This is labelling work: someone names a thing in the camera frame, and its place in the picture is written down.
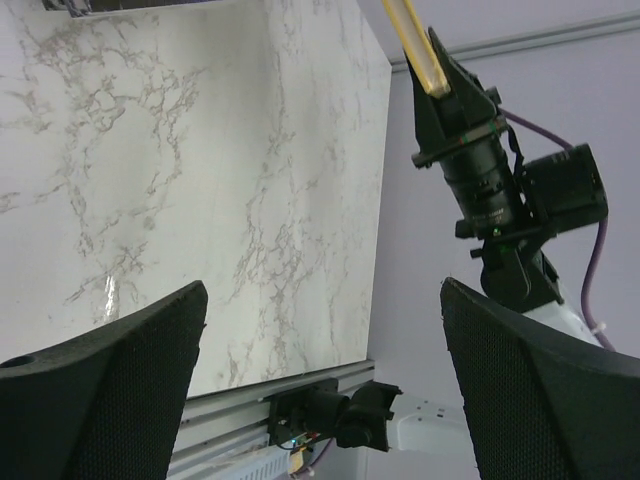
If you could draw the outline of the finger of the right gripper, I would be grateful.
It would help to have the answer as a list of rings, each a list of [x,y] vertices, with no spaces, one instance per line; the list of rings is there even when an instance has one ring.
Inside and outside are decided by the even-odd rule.
[[[408,62],[413,88],[414,130],[418,151],[413,160],[435,160],[442,157],[448,149],[447,115],[443,108],[450,94],[435,97],[426,92],[416,69]]]
[[[493,120],[498,115],[498,107],[477,76],[449,54],[432,27],[427,29],[427,34],[449,85],[449,93],[434,100],[444,133],[462,134]]]

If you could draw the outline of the yellow book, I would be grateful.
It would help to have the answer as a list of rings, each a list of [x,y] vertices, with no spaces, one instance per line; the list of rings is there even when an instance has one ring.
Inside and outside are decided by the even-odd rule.
[[[425,93],[434,98],[447,95],[449,82],[413,3],[410,0],[383,0],[382,4]]]

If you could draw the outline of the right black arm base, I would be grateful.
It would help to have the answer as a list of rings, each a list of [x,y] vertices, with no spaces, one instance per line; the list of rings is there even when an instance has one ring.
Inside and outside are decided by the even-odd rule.
[[[338,392],[339,382],[329,378],[296,387],[269,398],[269,445],[284,447],[305,434],[330,438],[349,404]]]

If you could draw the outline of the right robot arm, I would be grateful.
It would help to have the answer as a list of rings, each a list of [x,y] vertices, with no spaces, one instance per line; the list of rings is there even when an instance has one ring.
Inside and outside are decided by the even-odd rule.
[[[464,422],[399,388],[370,383],[342,402],[333,436],[342,448],[378,451],[443,446],[513,445],[520,419],[541,428],[548,409],[524,344],[504,337],[501,314],[540,313],[579,338],[601,342],[587,313],[575,314],[544,256],[553,237],[588,225],[604,227],[608,205],[587,145],[563,144],[556,154],[526,162],[495,89],[459,65],[432,29],[401,28],[412,78],[417,168],[439,165],[461,209],[459,239],[475,238],[483,263],[480,292],[445,289],[445,334],[464,398]]]

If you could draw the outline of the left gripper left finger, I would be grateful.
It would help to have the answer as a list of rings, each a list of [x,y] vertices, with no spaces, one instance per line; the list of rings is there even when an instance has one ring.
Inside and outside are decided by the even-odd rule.
[[[4,479],[166,477],[205,327],[194,281],[1,364]]]

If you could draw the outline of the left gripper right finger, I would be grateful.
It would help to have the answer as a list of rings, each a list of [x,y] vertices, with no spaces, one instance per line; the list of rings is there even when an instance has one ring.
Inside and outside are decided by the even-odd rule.
[[[638,478],[638,359],[454,278],[443,282],[440,303],[481,478]]]

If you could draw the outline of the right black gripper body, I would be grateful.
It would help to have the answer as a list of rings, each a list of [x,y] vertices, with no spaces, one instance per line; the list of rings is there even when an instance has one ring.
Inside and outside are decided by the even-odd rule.
[[[496,103],[496,92],[488,93]],[[462,212],[457,235],[498,235],[522,214],[515,180],[500,137],[508,130],[498,115],[462,134],[448,135],[448,149],[435,160],[413,160],[418,169],[440,166]]]

